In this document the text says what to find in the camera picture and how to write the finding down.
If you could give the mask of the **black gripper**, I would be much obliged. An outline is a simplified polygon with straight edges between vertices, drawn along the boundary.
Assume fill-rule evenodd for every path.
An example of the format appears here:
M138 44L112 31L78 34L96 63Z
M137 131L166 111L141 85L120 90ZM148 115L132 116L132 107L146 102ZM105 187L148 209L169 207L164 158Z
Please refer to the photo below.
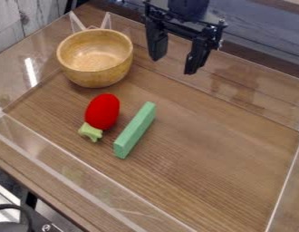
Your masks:
M184 74L205 65L218 49L226 20L209 12L210 0L144 0L149 57L157 62L168 51L168 33L192 40Z

